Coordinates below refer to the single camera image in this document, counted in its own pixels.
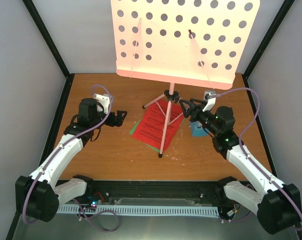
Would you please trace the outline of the blue metronome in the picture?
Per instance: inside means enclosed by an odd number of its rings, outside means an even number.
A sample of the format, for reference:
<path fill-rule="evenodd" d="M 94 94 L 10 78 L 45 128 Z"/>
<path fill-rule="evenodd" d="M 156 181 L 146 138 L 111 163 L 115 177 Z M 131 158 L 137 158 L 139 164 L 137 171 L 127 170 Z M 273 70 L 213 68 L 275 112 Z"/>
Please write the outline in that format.
<path fill-rule="evenodd" d="M 204 137 L 208 135 L 199 121 L 189 122 L 189 127 L 193 137 Z"/>

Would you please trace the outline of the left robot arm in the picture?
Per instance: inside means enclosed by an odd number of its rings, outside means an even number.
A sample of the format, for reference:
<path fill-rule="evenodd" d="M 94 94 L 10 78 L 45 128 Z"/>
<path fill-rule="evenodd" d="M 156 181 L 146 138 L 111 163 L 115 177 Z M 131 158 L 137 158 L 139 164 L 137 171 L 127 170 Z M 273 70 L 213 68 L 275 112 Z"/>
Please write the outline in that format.
<path fill-rule="evenodd" d="M 95 195 L 91 186 L 92 179 L 76 175 L 69 181 L 58 185 L 57 182 L 71 160 L 88 142 L 95 141 L 94 131 L 103 125 L 120 127 L 127 112 L 112 112 L 112 98 L 108 95 L 95 95 L 84 98 L 79 111 L 64 130 L 60 142 L 46 160 L 29 176 L 20 176 L 16 183 L 16 207 L 24 223 L 34 221 L 49 222 L 58 208 L 74 198 L 90 201 Z"/>

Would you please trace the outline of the green sheet music page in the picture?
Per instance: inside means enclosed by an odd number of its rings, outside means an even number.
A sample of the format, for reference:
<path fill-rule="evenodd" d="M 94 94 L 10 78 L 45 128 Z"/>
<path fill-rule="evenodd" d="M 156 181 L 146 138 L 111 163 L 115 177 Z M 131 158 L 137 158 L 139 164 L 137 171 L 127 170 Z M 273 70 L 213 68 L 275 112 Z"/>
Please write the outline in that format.
<path fill-rule="evenodd" d="M 139 119 L 137 122 L 136 122 L 136 124 L 133 126 L 133 128 L 130 130 L 130 132 L 129 132 L 129 135 L 133 135 L 133 133 L 135 132 L 135 130 L 136 130 L 136 128 L 138 127 L 138 125 L 139 125 L 139 123 L 140 123 L 140 121 L 141 121 L 142 119 Z M 180 124 L 180 126 L 182 126 L 182 124 L 185 122 L 185 118 L 182 120 L 182 122 L 181 122 L 181 124 Z M 159 149 L 157 149 L 157 148 L 155 148 L 155 147 L 152 147 L 152 146 L 150 146 L 150 145 L 148 145 L 148 144 L 146 144 L 146 146 L 147 147 L 149 147 L 149 148 L 151 148 L 152 150 L 155 150 L 156 152 L 159 152 Z"/>

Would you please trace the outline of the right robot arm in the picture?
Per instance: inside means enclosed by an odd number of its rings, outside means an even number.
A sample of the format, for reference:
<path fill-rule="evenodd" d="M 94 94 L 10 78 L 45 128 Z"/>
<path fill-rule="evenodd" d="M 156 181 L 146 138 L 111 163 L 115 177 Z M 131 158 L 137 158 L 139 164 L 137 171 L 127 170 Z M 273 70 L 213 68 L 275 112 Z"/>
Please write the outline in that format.
<path fill-rule="evenodd" d="M 256 215 L 269 234 L 297 224 L 302 225 L 300 192 L 294 184 L 285 184 L 270 173 L 248 150 L 233 130 L 235 118 L 230 107 L 220 106 L 211 112 L 214 99 L 180 100 L 183 115 L 199 122 L 212 135 L 215 150 L 233 164 L 251 183 L 245 187 L 237 180 L 223 187 L 225 196 Z"/>

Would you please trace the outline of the pink music stand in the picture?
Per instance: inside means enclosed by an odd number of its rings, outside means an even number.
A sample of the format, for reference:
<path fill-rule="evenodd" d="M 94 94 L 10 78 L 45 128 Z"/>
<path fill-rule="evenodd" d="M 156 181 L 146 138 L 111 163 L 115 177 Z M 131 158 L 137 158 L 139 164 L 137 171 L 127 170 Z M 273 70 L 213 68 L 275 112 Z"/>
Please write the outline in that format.
<path fill-rule="evenodd" d="M 260 1 L 113 0 L 116 73 L 217 90 L 232 87 Z"/>

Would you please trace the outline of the red sheet music page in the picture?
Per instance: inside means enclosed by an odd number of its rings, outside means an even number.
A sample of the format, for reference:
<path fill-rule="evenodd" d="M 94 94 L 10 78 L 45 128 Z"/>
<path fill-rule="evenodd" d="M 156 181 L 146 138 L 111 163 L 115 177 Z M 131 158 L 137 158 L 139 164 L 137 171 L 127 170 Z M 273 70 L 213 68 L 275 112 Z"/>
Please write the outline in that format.
<path fill-rule="evenodd" d="M 132 137 L 160 150 L 167 101 L 158 100 L 148 107 Z M 172 104 L 163 150 L 166 151 L 184 119 L 181 106 Z"/>

